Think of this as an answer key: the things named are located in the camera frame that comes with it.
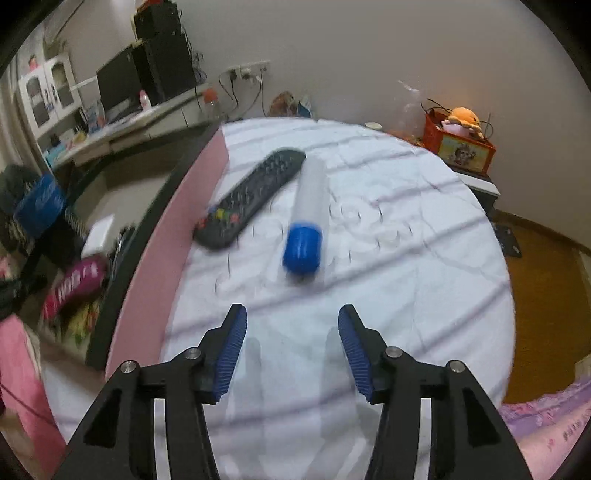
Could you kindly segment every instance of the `computer monitor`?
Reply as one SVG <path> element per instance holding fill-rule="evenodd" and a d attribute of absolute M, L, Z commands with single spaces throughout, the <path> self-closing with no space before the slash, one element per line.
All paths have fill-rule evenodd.
<path fill-rule="evenodd" d="M 142 84 L 132 52 L 133 47 L 127 47 L 96 72 L 100 100 L 108 122 L 141 110 L 139 92 Z"/>

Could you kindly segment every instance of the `red bottle cap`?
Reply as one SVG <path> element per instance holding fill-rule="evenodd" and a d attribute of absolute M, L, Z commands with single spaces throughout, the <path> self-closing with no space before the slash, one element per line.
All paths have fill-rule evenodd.
<path fill-rule="evenodd" d="M 208 88 L 203 92 L 203 100 L 207 103 L 217 102 L 217 92 L 213 88 Z"/>

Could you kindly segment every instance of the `black mat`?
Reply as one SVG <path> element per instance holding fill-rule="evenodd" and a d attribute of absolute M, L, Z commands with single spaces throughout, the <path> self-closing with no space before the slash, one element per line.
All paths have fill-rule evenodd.
<path fill-rule="evenodd" d="M 499 225 L 498 223 L 493 223 L 492 227 L 495 230 L 496 239 L 501 245 L 501 250 L 503 250 L 503 255 L 506 257 L 521 258 L 521 248 L 513 234 L 513 229 L 506 225 Z"/>

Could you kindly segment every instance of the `glass cabinet door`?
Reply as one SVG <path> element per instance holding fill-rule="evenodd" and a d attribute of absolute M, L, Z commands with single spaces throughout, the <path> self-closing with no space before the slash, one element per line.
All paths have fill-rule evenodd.
<path fill-rule="evenodd" d="M 31 77 L 27 82 L 27 96 L 33 111 L 33 118 L 38 127 L 42 127 L 50 120 L 50 113 L 53 110 L 53 104 L 51 102 L 46 103 L 43 94 L 48 98 L 47 86 L 45 84 L 41 85 L 39 77 Z"/>
<path fill-rule="evenodd" d="M 51 76 L 53 78 L 51 85 L 53 99 L 62 110 L 65 110 L 74 104 L 74 96 L 70 91 L 70 84 L 66 76 L 66 67 L 62 61 L 57 62 L 51 68 Z"/>

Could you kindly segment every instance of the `white cabinet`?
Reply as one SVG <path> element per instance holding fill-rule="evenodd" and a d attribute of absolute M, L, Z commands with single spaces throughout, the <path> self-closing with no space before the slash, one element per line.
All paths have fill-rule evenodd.
<path fill-rule="evenodd" d="M 22 105 L 35 139 L 81 106 L 70 59 L 62 54 L 25 75 L 19 82 Z"/>

